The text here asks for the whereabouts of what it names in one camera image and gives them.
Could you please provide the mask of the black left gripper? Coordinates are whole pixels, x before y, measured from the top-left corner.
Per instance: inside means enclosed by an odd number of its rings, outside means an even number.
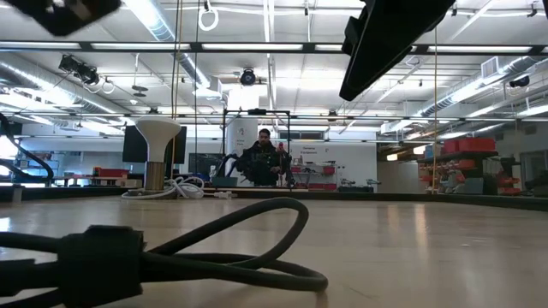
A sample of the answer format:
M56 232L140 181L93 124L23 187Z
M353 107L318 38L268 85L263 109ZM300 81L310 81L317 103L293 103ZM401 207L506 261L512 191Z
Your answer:
M122 6L122 0L3 0L57 37L68 36Z

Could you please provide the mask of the shelf with orange-red bins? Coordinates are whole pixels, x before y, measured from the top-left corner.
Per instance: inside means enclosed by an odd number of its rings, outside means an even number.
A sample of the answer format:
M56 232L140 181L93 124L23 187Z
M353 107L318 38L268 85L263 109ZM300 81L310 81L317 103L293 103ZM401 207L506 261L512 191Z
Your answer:
M428 145L419 155L419 180L429 194L494 195L497 185L487 173L497 157L494 139L466 137Z

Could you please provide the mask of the black overhead light bar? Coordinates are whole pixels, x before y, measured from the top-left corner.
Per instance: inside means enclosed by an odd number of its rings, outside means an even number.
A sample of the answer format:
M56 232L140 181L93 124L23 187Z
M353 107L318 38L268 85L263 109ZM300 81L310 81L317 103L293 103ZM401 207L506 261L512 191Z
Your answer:
M0 51L55 51L107 53L288 53L341 54L337 43L162 43L162 42L93 42L93 41L23 41L0 40ZM548 45L512 44L415 44L408 52L414 56L548 56Z

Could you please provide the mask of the large black monitor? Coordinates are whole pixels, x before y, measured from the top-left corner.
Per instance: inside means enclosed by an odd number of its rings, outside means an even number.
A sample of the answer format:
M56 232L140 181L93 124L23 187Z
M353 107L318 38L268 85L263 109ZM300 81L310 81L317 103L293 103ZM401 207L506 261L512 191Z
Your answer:
M175 142L171 140L165 148L164 161L166 163L185 163L186 140L187 128L182 127L181 131L175 137ZM147 159L147 154L147 143L136 126L126 127L123 140L122 160L125 163L144 163Z

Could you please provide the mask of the white building column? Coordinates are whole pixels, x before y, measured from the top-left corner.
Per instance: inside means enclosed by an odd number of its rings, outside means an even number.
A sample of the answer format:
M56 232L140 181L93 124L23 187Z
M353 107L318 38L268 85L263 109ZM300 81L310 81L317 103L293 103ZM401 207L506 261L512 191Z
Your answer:
M255 118L237 118L227 127L227 154L236 154L240 157L243 151L250 148L258 138L258 120ZM226 175L232 165L235 163L235 159L229 159L226 164ZM237 178L237 187L252 187L253 183L245 180L244 175L233 170L230 177Z

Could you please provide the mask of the person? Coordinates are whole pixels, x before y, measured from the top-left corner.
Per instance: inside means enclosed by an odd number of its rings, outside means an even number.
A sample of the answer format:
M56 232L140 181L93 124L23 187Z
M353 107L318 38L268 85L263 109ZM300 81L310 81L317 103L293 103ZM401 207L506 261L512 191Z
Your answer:
M268 129L259 131L258 140L243 151L236 161L236 170L255 187L275 187L280 175L289 168L289 154L271 143Z

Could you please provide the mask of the red bin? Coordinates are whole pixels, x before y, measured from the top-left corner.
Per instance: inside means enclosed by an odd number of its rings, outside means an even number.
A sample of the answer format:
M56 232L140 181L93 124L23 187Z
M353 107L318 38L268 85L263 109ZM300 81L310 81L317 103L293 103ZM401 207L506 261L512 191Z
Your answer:
M123 178L129 174L127 169L104 169L96 167L92 172L94 177Z

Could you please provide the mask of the small black monitor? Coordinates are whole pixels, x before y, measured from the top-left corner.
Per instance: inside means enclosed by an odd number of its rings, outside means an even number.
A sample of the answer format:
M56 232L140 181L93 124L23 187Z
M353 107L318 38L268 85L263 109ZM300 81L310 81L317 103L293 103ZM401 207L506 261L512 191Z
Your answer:
M211 167L217 168L223 161L223 155L219 153L190 153L188 157L188 172L193 174L208 175Z

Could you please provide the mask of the large silver ceiling duct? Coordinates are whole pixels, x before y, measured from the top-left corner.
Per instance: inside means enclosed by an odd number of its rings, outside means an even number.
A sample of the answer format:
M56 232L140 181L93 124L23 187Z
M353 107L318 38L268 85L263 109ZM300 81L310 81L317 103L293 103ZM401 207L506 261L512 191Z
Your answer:
M58 104L74 103L78 100L90 103L101 110L112 114L128 114L129 110L112 103L98 94L89 92L84 86L63 79L36 63L10 52L0 52L0 72L29 83L31 88L42 92L47 98L54 98Z

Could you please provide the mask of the slim silver ceiling duct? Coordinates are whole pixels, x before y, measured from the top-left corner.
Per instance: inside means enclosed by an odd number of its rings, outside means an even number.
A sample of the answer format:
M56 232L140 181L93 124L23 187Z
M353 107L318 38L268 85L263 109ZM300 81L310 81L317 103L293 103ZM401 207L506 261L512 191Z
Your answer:
M168 19L164 15L164 10L157 0L122 1L155 40L170 44L170 51L174 61L197 87L210 87L211 82L209 78L197 68L191 56L182 51L175 51L176 32L174 31L174 27L168 22Z

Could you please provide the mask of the black background cell frame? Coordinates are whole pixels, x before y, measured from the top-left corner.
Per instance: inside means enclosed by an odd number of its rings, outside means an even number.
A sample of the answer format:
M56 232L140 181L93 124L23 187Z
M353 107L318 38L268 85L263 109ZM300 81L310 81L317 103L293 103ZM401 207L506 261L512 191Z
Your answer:
M284 126L287 129L291 128L290 120L291 120L291 114L287 110L266 110L261 108L255 108L250 110L224 110L222 113L222 123L221 123L221 130L222 130L222 154L223 154L223 161L221 162L221 165L219 167L219 171L217 173L217 176L219 178L224 178L229 186L235 186L237 184L237 178L236 177L230 177L233 170L236 167L236 161L239 159L239 157L236 154L227 154L226 152L226 145L227 145L227 127L237 118L255 118L258 120L258 127L259 131L263 128L268 129L271 133L271 143L275 147L279 147L281 149L284 149L289 154L289 143L290 139L285 139L280 142L275 141L275 131L280 127ZM226 175L226 164L229 161L229 159L235 159L235 163L230 168L228 175ZM279 176L279 180L277 182L283 182L287 181L290 182L292 179L292 176L289 172L289 169L284 175Z

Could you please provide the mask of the white-topped brass pedestal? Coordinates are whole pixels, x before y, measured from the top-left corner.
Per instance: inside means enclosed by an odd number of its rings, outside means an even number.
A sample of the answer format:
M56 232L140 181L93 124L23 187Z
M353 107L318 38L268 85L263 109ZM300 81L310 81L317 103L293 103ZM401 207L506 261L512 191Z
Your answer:
M162 191L166 147L181 131L181 126L171 118L151 115L141 117L135 126L147 144L144 188L146 191Z

